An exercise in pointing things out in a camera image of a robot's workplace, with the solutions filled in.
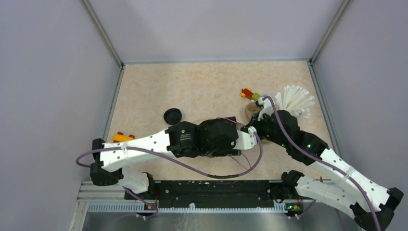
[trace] black round object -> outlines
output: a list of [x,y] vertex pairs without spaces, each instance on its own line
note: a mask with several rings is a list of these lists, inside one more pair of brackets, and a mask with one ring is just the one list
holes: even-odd
[[170,108],[165,112],[163,118],[166,123],[176,125],[181,121],[181,111],[177,108]]

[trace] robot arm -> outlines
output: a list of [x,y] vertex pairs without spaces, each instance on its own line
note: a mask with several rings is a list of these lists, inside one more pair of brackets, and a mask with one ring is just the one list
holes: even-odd
[[241,150],[251,149],[257,144],[256,132],[261,139],[284,147],[293,159],[320,171],[336,184],[326,185],[300,172],[290,171],[283,174],[282,180],[292,190],[292,194],[326,203],[354,218],[362,228],[375,230],[366,198],[351,182],[352,177],[363,188],[373,205],[381,228],[384,230],[389,225],[403,196],[400,190],[387,189],[369,180],[342,160],[319,137],[300,130],[297,119],[289,112],[277,111],[285,131],[303,151],[323,162],[331,163],[345,172],[346,176],[304,155],[283,134],[272,102],[260,97],[256,103],[261,111],[253,115],[251,122],[242,128],[234,123],[234,117],[228,120],[217,118],[199,125],[181,122],[154,135],[126,142],[105,143],[101,139],[94,140],[93,150],[103,148],[106,151],[94,154],[95,163],[90,168],[92,181],[100,186],[119,184],[135,194],[146,192],[153,185],[153,178],[128,165],[154,159],[158,153],[160,157],[170,160],[179,157],[240,155]]
[[[370,213],[371,203],[376,213],[381,229],[388,227],[394,216],[394,210],[399,205],[403,193],[397,188],[387,189],[380,186],[360,172],[356,171],[347,162],[342,160],[327,143],[314,134],[301,131],[297,119],[287,111],[276,111],[272,108],[273,102],[268,97],[260,97],[256,102],[262,110],[253,115],[250,126],[257,128],[257,133],[264,139],[272,141],[286,148],[286,152],[295,160],[304,163],[326,177],[336,186],[328,186],[305,177],[302,173],[291,171],[282,176],[283,181],[295,188],[298,195],[314,198],[335,207],[353,218],[356,223],[366,230],[376,230],[373,217]],[[291,140],[297,146],[317,158],[309,158],[288,141],[279,125],[275,113],[279,114],[280,121]],[[356,181],[362,191],[352,182]]]
[[237,130],[234,117],[227,119],[210,119],[199,125],[181,122],[154,135],[125,142],[106,143],[96,139],[92,149],[106,151],[94,154],[95,163],[90,166],[92,182],[99,186],[118,184],[136,194],[143,193],[148,191],[153,179],[147,173],[130,168],[128,165],[132,163],[158,156],[172,159],[240,155],[241,150],[257,144],[255,128],[249,126],[243,132]]

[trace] white brush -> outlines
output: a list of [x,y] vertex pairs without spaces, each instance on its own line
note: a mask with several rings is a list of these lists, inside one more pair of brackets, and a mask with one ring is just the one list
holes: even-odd
[[309,91],[300,86],[286,86],[283,96],[280,92],[275,96],[276,106],[295,117],[310,118],[310,107],[315,104],[314,96],[308,96]]

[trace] purple cable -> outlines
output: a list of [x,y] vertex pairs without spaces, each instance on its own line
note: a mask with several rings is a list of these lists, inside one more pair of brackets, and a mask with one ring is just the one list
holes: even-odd
[[310,211],[311,208],[313,208],[313,206],[315,206],[315,204],[316,204],[316,200],[313,200],[312,203],[309,205],[309,207],[307,207],[307,209],[305,211],[303,211],[303,213],[301,213],[297,217],[298,218],[303,217],[306,213],[308,213]]
[[336,209],[336,214],[337,214],[337,218],[339,219],[340,225],[342,226],[342,230],[346,231],[345,223],[344,223],[344,221],[342,219],[342,216],[340,215],[340,212],[339,212],[338,209]]
[[128,189],[128,188],[125,188],[125,187],[123,187],[123,188],[124,188],[125,191],[126,191],[127,193],[129,193],[131,196],[133,196],[134,198],[140,200],[140,201],[143,202],[145,205],[151,206],[152,208],[154,208],[154,209],[156,210],[155,213],[153,213],[152,215],[146,217],[146,220],[147,220],[147,219],[150,219],[150,218],[153,218],[153,217],[155,217],[155,216],[157,215],[157,213],[159,212],[159,208],[157,208],[156,206],[154,206],[154,205],[148,203],[147,201],[141,199],[141,198],[140,198],[139,196],[137,196],[134,192],[132,192],[132,190],[130,190],[130,189]]
[[[147,202],[147,201],[141,199],[141,198],[140,198],[139,196],[137,196],[134,192],[132,192],[132,190],[130,190],[130,189],[128,189],[128,188],[125,188],[125,187],[123,187],[123,188],[125,189],[125,191],[126,191],[127,193],[129,193],[129,194],[130,194],[131,196],[133,196],[135,199],[137,199],[137,200],[143,202],[143,203],[144,203],[145,205],[147,205],[147,206],[151,206],[152,208],[154,208],[154,209],[156,210],[156,212],[154,212],[154,213],[151,214],[150,216],[146,217],[146,220],[157,216],[157,214],[159,213],[159,208],[157,208],[156,206],[150,204],[149,202]],[[103,231],[106,230],[107,228],[109,228],[110,226],[112,226],[114,223],[116,223],[118,220],[121,220],[121,219],[126,218],[126,217],[133,217],[133,216],[143,217],[143,216],[140,216],[140,215],[138,216],[138,214],[133,214],[133,213],[132,213],[132,214],[124,214],[124,215],[121,215],[121,216],[117,217],[115,220],[112,221],[111,224],[107,225],[107,226],[106,226],[105,228],[103,228],[102,230],[103,230]]]
[[[313,155],[311,155],[311,154],[305,152],[302,148],[300,148],[300,147],[291,139],[291,137],[289,136],[289,134],[286,132],[285,128],[283,127],[282,121],[280,120],[281,118],[279,117],[279,114],[278,114],[278,110],[276,109],[275,103],[273,102],[272,98],[271,98],[270,96],[263,96],[263,100],[265,100],[265,99],[269,99],[269,100],[270,100],[270,103],[272,104],[273,111],[274,111],[274,113],[275,113],[275,115],[276,115],[276,120],[278,121],[279,127],[280,127],[281,130],[282,130],[282,133],[285,135],[285,137],[288,139],[289,143],[291,143],[291,145],[292,145],[294,148],[296,148],[296,149],[297,149],[298,151],[300,151],[303,155],[309,157],[310,159],[312,159],[312,160],[314,160],[314,161],[317,161],[317,162],[319,162],[319,163],[321,163],[321,164],[324,164],[324,165],[326,165],[326,166],[328,166],[328,167],[330,167],[330,168],[333,168],[334,170],[340,172],[343,176],[346,176],[346,175],[347,175],[346,172],[344,172],[343,170],[339,169],[338,167],[336,167],[336,166],[334,166],[334,165],[332,165],[332,164],[330,164],[330,163],[326,163],[326,162],[320,160],[319,158],[317,158],[317,157],[315,157],[315,156],[313,156]],[[360,186],[360,184],[359,184],[355,179],[353,179],[352,177],[349,177],[348,179],[358,188],[358,190],[360,190],[361,194],[363,195],[364,199],[366,200],[366,202],[367,202],[367,204],[368,204],[368,206],[369,206],[369,208],[370,208],[371,215],[372,215],[372,218],[374,219],[374,223],[375,223],[375,227],[376,227],[377,231],[381,231],[380,224],[379,224],[379,222],[378,222],[377,216],[375,215],[374,206],[372,205],[372,203],[371,203],[370,199],[368,198],[367,194],[365,193],[364,189],[363,189],[363,188]]]
[[[256,167],[256,166],[259,164],[259,162],[261,161],[261,159],[262,159],[262,154],[263,154],[262,143],[261,143],[261,140],[260,140],[258,134],[256,134],[256,133],[254,132],[254,135],[255,135],[256,140],[258,141],[258,144],[259,144],[259,157],[258,157],[258,159],[256,160],[255,164],[254,164],[252,167],[250,167],[248,170],[246,170],[245,172],[242,172],[242,173],[239,173],[239,174],[234,174],[234,175],[227,175],[227,176],[214,176],[214,175],[211,175],[211,174],[202,172],[202,171],[200,171],[200,170],[198,170],[198,169],[196,169],[196,168],[193,168],[193,167],[191,167],[191,166],[189,166],[189,165],[187,165],[187,164],[185,164],[185,163],[182,163],[182,162],[180,162],[180,161],[178,161],[178,160],[175,160],[175,159],[171,158],[170,156],[167,156],[167,155],[162,154],[162,153],[157,153],[157,152],[154,152],[154,151],[150,151],[150,150],[147,150],[147,149],[144,149],[144,148],[127,147],[127,149],[128,149],[128,150],[139,151],[139,152],[145,152],[145,153],[149,153],[149,154],[152,154],[152,155],[155,155],[155,156],[164,158],[164,159],[166,159],[166,160],[169,160],[169,161],[171,161],[171,162],[173,162],[173,163],[176,163],[176,164],[178,164],[178,165],[181,165],[181,166],[183,166],[183,167],[185,167],[185,168],[187,168],[187,169],[189,169],[189,170],[191,170],[191,171],[194,171],[194,172],[196,172],[196,173],[198,173],[198,174],[201,174],[201,175],[203,175],[203,176],[206,176],[206,177],[211,177],[211,178],[216,178],[216,179],[227,179],[227,178],[240,177],[240,176],[243,176],[243,175],[246,175],[246,174],[250,173],[252,170],[255,169],[255,167]],[[79,160],[80,160],[81,158],[83,158],[83,157],[85,157],[85,156],[87,156],[87,155],[93,154],[93,153],[106,152],[106,151],[116,151],[116,150],[121,150],[121,148],[120,148],[120,147],[112,147],[112,148],[101,148],[101,149],[91,150],[91,151],[88,151],[88,152],[83,153],[82,155],[78,156],[78,158],[76,158],[75,162],[76,162],[76,164],[79,165],[79,166],[82,166],[82,167],[90,167],[89,165],[85,165],[85,164],[80,163]]]

